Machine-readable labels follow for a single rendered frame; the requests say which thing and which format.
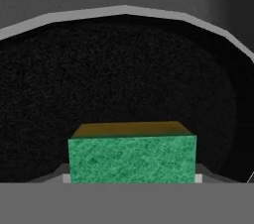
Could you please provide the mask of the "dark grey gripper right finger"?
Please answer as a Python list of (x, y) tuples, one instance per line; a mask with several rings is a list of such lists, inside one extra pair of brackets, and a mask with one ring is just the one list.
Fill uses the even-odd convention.
[(226, 177), (223, 177), (219, 174), (211, 172), (202, 164), (197, 164), (195, 166), (195, 179), (196, 183), (231, 183), (232, 180)]

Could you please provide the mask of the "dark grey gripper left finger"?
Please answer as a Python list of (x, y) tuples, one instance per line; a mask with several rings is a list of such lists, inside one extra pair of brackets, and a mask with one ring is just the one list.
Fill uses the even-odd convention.
[(32, 180), (32, 183), (40, 182), (70, 182), (69, 164), (62, 164), (54, 172)]

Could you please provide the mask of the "black pan with grey rim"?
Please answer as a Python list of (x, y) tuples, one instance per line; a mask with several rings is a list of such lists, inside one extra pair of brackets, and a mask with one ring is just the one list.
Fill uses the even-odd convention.
[(83, 124), (174, 120), (197, 164), (254, 173), (254, 52), (186, 13), (134, 6), (47, 13), (0, 28), (0, 182), (47, 176)]

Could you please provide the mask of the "green and yellow sponge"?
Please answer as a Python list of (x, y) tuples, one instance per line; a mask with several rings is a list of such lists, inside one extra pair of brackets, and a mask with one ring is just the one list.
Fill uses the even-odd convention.
[(175, 121), (82, 124), (68, 140), (73, 183), (193, 183), (197, 136)]

